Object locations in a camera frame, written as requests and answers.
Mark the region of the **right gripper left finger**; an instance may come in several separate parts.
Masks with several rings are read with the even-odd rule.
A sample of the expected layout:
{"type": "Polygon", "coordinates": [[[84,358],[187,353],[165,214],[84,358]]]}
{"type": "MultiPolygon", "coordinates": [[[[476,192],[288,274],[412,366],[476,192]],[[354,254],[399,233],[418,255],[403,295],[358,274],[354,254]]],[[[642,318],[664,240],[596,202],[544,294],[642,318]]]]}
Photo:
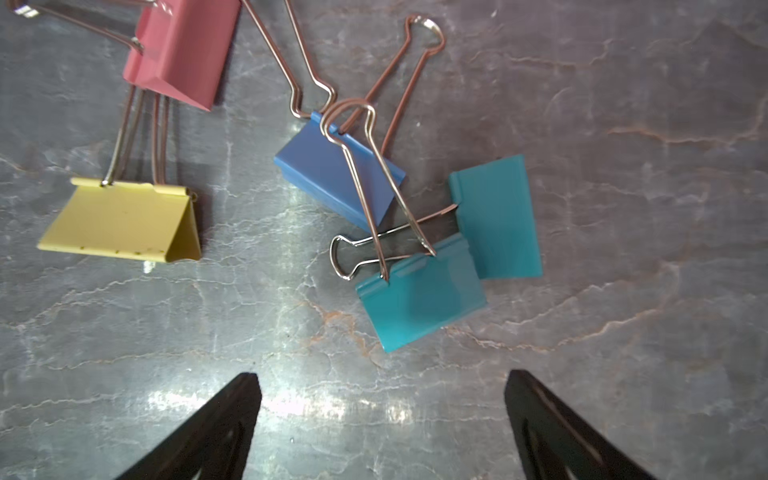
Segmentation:
{"type": "Polygon", "coordinates": [[[122,479],[241,479],[262,400],[258,376],[242,372],[122,479]]]}

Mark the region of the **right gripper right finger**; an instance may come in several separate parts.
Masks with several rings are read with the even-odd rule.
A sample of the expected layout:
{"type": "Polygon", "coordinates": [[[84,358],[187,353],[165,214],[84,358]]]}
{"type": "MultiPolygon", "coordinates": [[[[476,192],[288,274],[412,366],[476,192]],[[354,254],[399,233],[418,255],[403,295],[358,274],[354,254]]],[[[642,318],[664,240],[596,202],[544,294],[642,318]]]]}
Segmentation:
{"type": "Polygon", "coordinates": [[[509,372],[504,399],[528,479],[651,479],[529,371],[509,372]]]}

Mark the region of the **teal binder clip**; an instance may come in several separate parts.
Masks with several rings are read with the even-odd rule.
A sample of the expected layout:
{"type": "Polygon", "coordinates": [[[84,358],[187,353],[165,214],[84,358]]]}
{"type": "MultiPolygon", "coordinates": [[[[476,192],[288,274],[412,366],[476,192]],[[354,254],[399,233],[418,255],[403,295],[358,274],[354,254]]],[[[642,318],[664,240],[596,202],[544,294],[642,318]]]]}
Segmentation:
{"type": "Polygon", "coordinates": [[[532,200],[524,159],[521,155],[456,171],[449,176],[452,203],[417,220],[407,204],[399,206],[408,222],[383,233],[351,240],[335,236],[330,243],[330,261],[340,278],[350,281],[371,264],[384,268],[396,283],[436,284],[467,280],[534,278],[542,275],[542,261],[536,235],[532,200]],[[455,216],[458,232],[437,243],[424,243],[422,254],[359,262],[347,273],[338,261],[338,247],[369,243],[378,247],[383,237],[409,229],[424,240],[420,225],[446,214],[455,216]]]}
{"type": "Polygon", "coordinates": [[[468,240],[462,234],[455,233],[432,243],[421,229],[375,144],[373,129],[376,120],[377,111],[372,104],[362,98],[350,98],[332,104],[323,114],[319,128],[327,141],[342,149],[371,231],[369,237],[359,240],[351,240],[344,235],[334,236],[329,246],[330,262],[337,276],[346,281],[352,280],[365,265],[379,267],[379,274],[357,284],[356,292],[383,350],[390,353],[483,308],[487,305],[487,298],[470,254],[468,240]],[[405,227],[413,231],[425,249],[421,254],[391,258],[384,254],[381,239],[396,230],[378,231],[355,156],[347,144],[329,132],[335,118],[350,109],[366,112],[366,139],[388,187],[407,218],[405,227]],[[346,273],[338,262],[338,244],[341,242],[354,247],[371,243],[376,257],[360,262],[346,273]]]}

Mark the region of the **yellow binder clip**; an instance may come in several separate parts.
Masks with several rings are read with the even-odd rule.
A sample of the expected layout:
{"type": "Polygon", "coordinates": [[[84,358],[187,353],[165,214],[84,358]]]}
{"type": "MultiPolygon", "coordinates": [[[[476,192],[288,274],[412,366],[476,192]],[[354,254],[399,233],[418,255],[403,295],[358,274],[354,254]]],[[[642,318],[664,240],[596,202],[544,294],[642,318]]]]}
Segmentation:
{"type": "Polygon", "coordinates": [[[170,98],[153,99],[150,183],[121,181],[138,118],[134,98],[146,91],[132,85],[107,172],[101,179],[74,177],[75,191],[37,243],[43,251],[170,263],[202,257],[189,188],[166,181],[170,98]]]}

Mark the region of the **blue binder clip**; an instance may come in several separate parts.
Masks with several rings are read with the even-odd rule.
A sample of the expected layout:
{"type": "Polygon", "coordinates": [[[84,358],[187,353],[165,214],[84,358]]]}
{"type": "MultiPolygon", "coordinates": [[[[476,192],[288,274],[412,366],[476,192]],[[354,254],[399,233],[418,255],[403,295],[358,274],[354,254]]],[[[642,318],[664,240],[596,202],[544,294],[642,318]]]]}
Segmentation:
{"type": "MultiPolygon", "coordinates": [[[[422,54],[379,148],[382,154],[387,153],[388,146],[394,139],[396,129],[426,61],[442,51],[446,44],[445,36],[436,21],[419,14],[408,16],[405,20],[405,42],[369,90],[366,95],[368,101],[373,100],[386,77],[393,72],[397,62],[404,55],[411,41],[410,27],[413,25],[420,25],[436,34],[438,44],[428,48],[422,54]]],[[[368,230],[367,219],[342,148],[322,135],[321,119],[322,115],[319,112],[312,112],[309,121],[275,155],[274,162],[280,167],[284,179],[354,225],[368,230]]],[[[374,222],[380,224],[394,199],[394,193],[373,151],[349,134],[351,124],[351,120],[344,122],[341,127],[332,124],[329,132],[335,139],[343,141],[351,150],[374,222]]]]}

